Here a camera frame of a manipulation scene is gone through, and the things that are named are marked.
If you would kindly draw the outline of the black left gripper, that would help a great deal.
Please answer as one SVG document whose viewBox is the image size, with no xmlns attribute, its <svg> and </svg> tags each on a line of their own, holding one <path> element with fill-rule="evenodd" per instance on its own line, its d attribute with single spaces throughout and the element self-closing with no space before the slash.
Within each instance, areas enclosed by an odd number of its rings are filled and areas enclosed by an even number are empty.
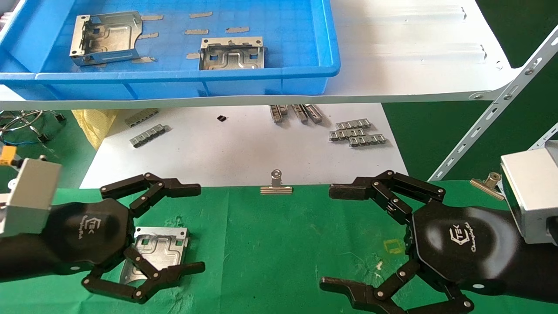
<svg viewBox="0 0 558 314">
<path fill-rule="evenodd" d="M 115 199 L 143 191 L 127 208 Z M 183 184 L 175 177 L 145 173 L 101 187 L 103 201 L 55 205 L 46 223 L 46 245 L 54 256 L 54 274 L 92 270 L 82 286 L 92 294 L 145 304 L 160 290 L 177 287 L 183 276 L 205 271 L 204 262 L 158 270 L 131 245 L 133 217 L 138 218 L 165 197 L 201 195 L 201 185 Z M 146 276 L 139 287 L 102 279 L 124 258 Z"/>
</svg>

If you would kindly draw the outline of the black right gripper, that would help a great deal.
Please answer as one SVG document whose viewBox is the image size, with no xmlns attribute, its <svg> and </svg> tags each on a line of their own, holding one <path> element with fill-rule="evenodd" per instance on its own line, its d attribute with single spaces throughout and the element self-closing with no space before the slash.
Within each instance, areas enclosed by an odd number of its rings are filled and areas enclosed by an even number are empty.
<svg viewBox="0 0 558 314">
<path fill-rule="evenodd" d="M 435 202 L 444 200 L 444 189 L 392 170 L 356 177 L 350 184 L 331 184 L 328 193 L 331 199 L 372 199 L 400 225 L 411 223 L 414 259 L 379 287 L 321 278 L 321 290 L 345 295 L 352 308 L 374 314 L 468 314 L 475 305 L 461 290 L 520 294 L 516 263 L 521 235 L 510 212 Z M 399 195 L 428 204 L 412 215 L 412 208 Z M 398 306 L 392 297 L 417 274 L 448 300 L 408 310 Z"/>
</svg>

